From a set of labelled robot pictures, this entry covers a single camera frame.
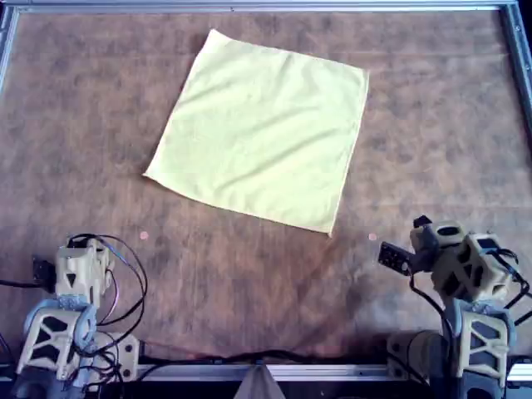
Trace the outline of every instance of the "brown fabric surface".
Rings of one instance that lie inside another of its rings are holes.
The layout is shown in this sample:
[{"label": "brown fabric surface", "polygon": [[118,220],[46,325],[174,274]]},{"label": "brown fabric surface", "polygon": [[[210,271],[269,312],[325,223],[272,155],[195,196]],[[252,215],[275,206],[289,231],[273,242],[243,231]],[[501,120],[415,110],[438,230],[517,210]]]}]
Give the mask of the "brown fabric surface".
[{"label": "brown fabric surface", "polygon": [[[211,27],[371,71],[332,239],[140,176]],[[407,245],[424,213],[493,229],[532,278],[530,153],[495,12],[24,14],[0,140],[2,277],[29,279],[31,255],[52,259],[69,234],[122,237],[148,269],[135,335],[160,345],[156,355],[362,353],[391,332],[438,328],[407,280],[377,264],[379,241]],[[139,289],[126,268],[117,278],[121,314]],[[431,288],[427,276],[418,285]],[[0,289],[9,342],[42,297]],[[530,350],[530,332],[520,328],[518,352]]]}]

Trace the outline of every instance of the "black cable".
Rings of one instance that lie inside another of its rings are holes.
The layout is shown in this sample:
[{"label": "black cable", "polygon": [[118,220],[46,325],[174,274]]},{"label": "black cable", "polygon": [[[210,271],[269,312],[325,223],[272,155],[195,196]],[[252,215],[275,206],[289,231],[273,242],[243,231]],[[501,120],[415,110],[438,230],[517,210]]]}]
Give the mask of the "black cable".
[{"label": "black cable", "polygon": [[7,280],[0,280],[0,285],[4,285],[6,287],[14,287],[14,288],[43,288],[44,287],[42,284],[19,283],[16,281],[7,281]]},{"label": "black cable", "polygon": [[412,376],[414,376],[416,378],[416,380],[418,380],[421,384],[425,385],[425,386],[429,386],[428,382],[426,381],[425,378],[423,378],[423,376],[417,372],[414,367],[410,366],[409,364],[407,363],[404,363],[399,357],[397,357],[396,355],[394,355],[393,353],[389,353],[389,352],[386,352],[386,356],[388,356],[389,358],[391,358],[391,360],[393,360],[394,362],[396,363],[399,363],[399,365],[405,369],[406,372],[408,372],[409,374],[411,374]]},{"label": "black cable", "polygon": [[136,381],[137,382],[141,382],[146,377],[148,377],[152,372],[154,372],[155,370],[159,370],[162,367],[175,366],[175,365],[190,365],[190,364],[211,364],[211,363],[202,362],[202,361],[199,361],[199,360],[197,360],[197,361],[194,361],[194,360],[183,360],[183,361],[172,360],[172,361],[168,361],[167,363],[155,364],[154,366],[150,367],[145,372],[140,374],[137,377]]},{"label": "black cable", "polygon": [[[137,256],[137,254],[135,253],[133,248],[130,247],[126,242],[124,242],[122,239],[119,239],[118,237],[115,237],[115,236],[112,236],[112,235],[109,235],[109,234],[102,234],[100,237],[107,238],[107,239],[114,239],[114,240],[118,241],[119,243],[123,244],[126,248],[128,248],[130,250],[130,252],[133,254],[133,257],[135,258],[137,264],[139,265],[140,271],[142,272],[143,277],[144,277],[144,281],[145,281],[145,285],[144,285],[145,289],[142,292],[142,297],[126,313],[124,313],[122,316],[120,316],[118,318],[110,320],[109,322],[105,322],[105,323],[101,324],[101,326],[109,326],[109,325],[111,325],[113,323],[118,323],[119,321],[124,320],[125,318],[130,316],[140,306],[140,303],[145,300],[145,295],[146,295],[146,292],[148,290],[148,276],[146,275],[144,266],[142,266],[142,262],[140,261],[139,257]],[[126,266],[131,268],[131,270],[133,270],[133,272],[136,272],[136,270],[129,263],[126,263]]]},{"label": "black cable", "polygon": [[126,395],[126,385],[124,384],[124,378],[122,377],[120,370],[116,369],[115,373],[113,375],[110,375],[106,380],[102,382],[93,382],[91,384],[85,385],[85,390],[88,390],[90,387],[98,387],[98,396],[100,396],[100,390],[101,388],[111,382],[111,380],[116,377],[118,379],[118,385],[121,389],[121,393],[119,395],[119,398],[122,399]]},{"label": "black cable", "polygon": [[[131,253],[133,254],[133,256],[134,256],[134,258],[136,260],[136,262],[138,263],[140,271],[143,274],[144,282],[142,281],[142,278],[140,277],[140,275],[136,271],[136,269],[121,254],[119,254],[114,249],[114,247],[112,245],[110,245],[107,241],[105,241],[104,237],[105,238],[114,239],[114,240],[124,244],[131,251]],[[122,334],[117,339],[113,339],[111,343],[106,344],[103,347],[99,347],[98,349],[96,349],[93,352],[87,352],[87,351],[84,351],[83,349],[81,349],[79,347],[75,347],[76,352],[80,356],[83,356],[83,357],[95,357],[95,356],[105,352],[107,349],[109,349],[111,347],[114,347],[118,343],[122,342],[140,324],[140,321],[142,320],[142,317],[144,316],[144,311],[145,311],[145,297],[146,297],[147,289],[148,289],[148,278],[147,278],[144,266],[142,265],[142,262],[140,261],[139,257],[137,256],[135,250],[132,247],[130,247],[127,243],[125,243],[122,239],[119,239],[119,238],[117,238],[115,236],[107,235],[107,234],[102,234],[102,235],[98,235],[98,234],[78,234],[78,235],[70,238],[68,245],[69,246],[74,246],[77,239],[96,239],[101,244],[106,246],[117,258],[119,258],[126,266],[128,266],[134,272],[135,276],[137,277],[137,279],[139,281],[140,290],[142,292],[142,295],[141,295],[139,301],[137,301],[137,303],[130,309],[130,311],[126,312],[126,314],[129,316],[129,314],[133,313],[140,306],[139,317],[136,319],[136,321],[133,323],[133,325],[129,329],[127,329],[126,332],[124,332],[124,334]],[[102,323],[101,326],[105,326],[105,325],[108,325],[108,324],[111,324],[111,323],[115,323],[116,321],[118,321],[118,319],[112,320],[110,322]]]},{"label": "black cable", "polygon": [[[114,338],[112,335],[110,335],[107,331],[101,331],[102,334],[105,334],[107,335],[107,337],[112,341],[114,342]],[[104,352],[104,356],[107,355],[107,356],[113,356],[113,360],[112,360],[112,363],[109,363],[109,364],[119,364],[120,363],[120,351],[118,350],[118,347],[116,348],[116,355],[115,353],[111,352],[111,351],[107,351],[107,352]],[[109,362],[109,358],[108,357],[104,357],[104,359]]]},{"label": "black cable", "polygon": [[519,259],[517,258],[517,255],[514,252],[506,248],[491,250],[486,254],[493,256],[502,266],[504,266],[506,270],[508,270],[508,273],[510,273],[514,280],[517,281],[521,286],[521,290],[519,291],[519,293],[515,295],[515,297],[511,301],[509,301],[505,306],[505,309],[510,309],[516,303],[518,303],[525,295],[527,295],[530,290],[530,285],[529,282],[526,281],[514,267],[512,267],[508,262],[506,262],[501,255],[513,258],[516,264],[519,264]]},{"label": "black cable", "polygon": [[421,291],[419,288],[416,287],[416,281],[414,280],[414,274],[412,272],[410,274],[410,289],[414,293],[416,293],[417,295],[425,299],[440,315],[441,321],[443,322],[444,328],[447,331],[447,335],[448,335],[447,344],[449,345],[449,347],[448,347],[448,353],[447,353],[447,372],[448,372],[448,375],[450,376],[452,375],[452,357],[453,357],[454,350],[455,350],[451,322],[449,322],[449,319],[447,319],[446,314],[441,308],[441,306],[438,305],[434,299],[432,299],[426,293],[424,293],[423,291]]},{"label": "black cable", "polygon": [[2,346],[3,351],[6,353],[7,361],[15,366],[17,362],[15,361],[15,357],[13,356],[13,352],[11,352],[11,348],[7,344],[6,339],[3,337],[2,334],[0,334],[0,346]]},{"label": "black cable", "polygon": [[354,362],[356,360],[353,356],[341,356],[341,357],[315,357],[300,355],[290,351],[284,351],[279,349],[271,349],[262,352],[246,352],[231,357],[211,357],[211,360],[215,362],[223,363],[239,363],[239,362],[257,362],[265,357],[273,357],[277,359],[289,360],[294,363],[302,364],[345,364]]},{"label": "black cable", "polygon": [[[105,335],[107,335],[107,337],[109,337],[111,340],[112,340],[112,336],[108,333],[108,332],[102,332],[104,333]],[[88,369],[88,370],[92,370],[92,371],[95,371],[98,373],[98,376],[99,378],[101,379],[101,381],[99,382],[92,382],[90,384],[87,384],[84,386],[84,390],[87,391],[90,387],[98,387],[98,393],[100,393],[100,389],[102,386],[108,384],[109,382],[112,382],[113,378],[117,378],[119,383],[122,385],[122,393],[121,393],[121,397],[123,397],[123,393],[124,393],[124,387],[123,387],[123,384],[124,384],[124,379],[122,378],[122,375],[121,375],[121,372],[120,372],[120,363],[119,363],[119,358],[118,358],[118,348],[116,349],[116,356],[113,352],[103,352],[101,354],[99,354],[98,356],[101,357],[103,360],[105,360],[109,366],[108,367],[96,367],[96,366],[82,366],[82,367],[78,367],[76,369],[76,374],[72,375],[72,378],[71,380],[75,380],[76,379],[76,376],[77,376],[77,373],[79,373],[80,370],[83,370],[83,369]]]}]

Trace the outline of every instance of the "towel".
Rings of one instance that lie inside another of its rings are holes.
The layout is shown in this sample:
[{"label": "towel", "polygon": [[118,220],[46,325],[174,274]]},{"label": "towel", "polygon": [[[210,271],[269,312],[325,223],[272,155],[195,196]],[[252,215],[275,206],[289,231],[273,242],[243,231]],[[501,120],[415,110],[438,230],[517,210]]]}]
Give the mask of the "towel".
[{"label": "towel", "polygon": [[362,69],[211,30],[144,176],[330,235],[367,88]]}]

